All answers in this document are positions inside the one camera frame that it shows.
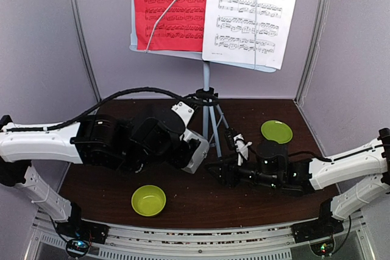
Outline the white metronome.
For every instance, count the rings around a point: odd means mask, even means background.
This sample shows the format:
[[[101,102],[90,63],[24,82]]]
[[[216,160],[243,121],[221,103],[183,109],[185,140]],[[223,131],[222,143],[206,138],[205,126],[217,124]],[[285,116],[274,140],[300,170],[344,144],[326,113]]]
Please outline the white metronome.
[[[206,159],[210,144],[202,135],[192,130],[186,129],[183,136],[183,141],[187,142],[190,147],[190,154],[185,158],[185,165],[181,170],[194,174],[203,160]]]

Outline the red sheet music page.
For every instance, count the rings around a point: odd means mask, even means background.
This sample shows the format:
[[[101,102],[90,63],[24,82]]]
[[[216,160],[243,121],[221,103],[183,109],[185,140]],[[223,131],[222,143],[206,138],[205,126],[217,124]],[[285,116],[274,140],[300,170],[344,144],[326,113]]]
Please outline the red sheet music page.
[[[200,52],[206,0],[133,0],[139,51]]]

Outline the white sheet music page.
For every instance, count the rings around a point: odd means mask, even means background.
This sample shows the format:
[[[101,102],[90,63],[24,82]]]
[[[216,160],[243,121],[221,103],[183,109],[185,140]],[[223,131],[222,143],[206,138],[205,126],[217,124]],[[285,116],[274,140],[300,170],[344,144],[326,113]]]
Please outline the white sheet music page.
[[[202,59],[282,67],[296,0],[206,0]]]

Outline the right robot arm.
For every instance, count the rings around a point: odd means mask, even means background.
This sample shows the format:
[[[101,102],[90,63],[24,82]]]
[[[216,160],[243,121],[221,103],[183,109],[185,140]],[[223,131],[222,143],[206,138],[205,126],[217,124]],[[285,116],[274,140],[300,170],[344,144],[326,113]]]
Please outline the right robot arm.
[[[246,181],[298,197],[361,178],[346,192],[322,203],[318,219],[310,223],[317,236],[326,236],[356,210],[389,192],[388,128],[381,129],[369,143],[330,157],[312,153],[305,160],[291,161],[286,144],[268,139],[260,142],[253,153],[255,162],[237,149],[234,155],[209,163],[205,169],[225,186],[235,187]]]

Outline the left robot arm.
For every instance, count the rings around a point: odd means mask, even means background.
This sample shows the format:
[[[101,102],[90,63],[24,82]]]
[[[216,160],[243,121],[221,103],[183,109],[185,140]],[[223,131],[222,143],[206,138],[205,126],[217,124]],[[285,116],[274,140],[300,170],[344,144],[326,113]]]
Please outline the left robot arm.
[[[171,108],[149,105],[128,120],[98,114],[97,106],[58,124],[18,125],[10,116],[3,116],[1,184],[24,190],[55,222],[81,238],[88,226],[81,220],[80,207],[59,196],[38,175],[33,161],[66,161],[124,172],[168,163],[194,173],[210,145],[188,125],[199,107],[217,106],[218,97],[201,90],[187,96],[153,87],[149,91],[169,96],[175,104]]]

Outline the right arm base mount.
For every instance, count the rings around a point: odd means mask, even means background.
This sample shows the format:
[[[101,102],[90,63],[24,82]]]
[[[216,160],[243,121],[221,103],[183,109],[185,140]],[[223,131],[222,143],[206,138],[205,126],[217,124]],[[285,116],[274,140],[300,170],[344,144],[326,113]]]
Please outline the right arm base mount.
[[[319,257],[327,257],[336,251],[335,234],[344,231],[343,221],[332,217],[314,219],[291,226],[295,243],[308,242],[311,252]]]

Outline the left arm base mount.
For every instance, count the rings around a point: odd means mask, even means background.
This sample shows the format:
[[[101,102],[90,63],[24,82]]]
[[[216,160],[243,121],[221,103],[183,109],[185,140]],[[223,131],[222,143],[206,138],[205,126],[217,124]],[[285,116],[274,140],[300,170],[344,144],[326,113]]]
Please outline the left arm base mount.
[[[105,244],[109,226],[81,220],[78,227],[70,223],[52,222],[55,232],[65,242],[65,251],[72,258],[87,255],[92,244]]]

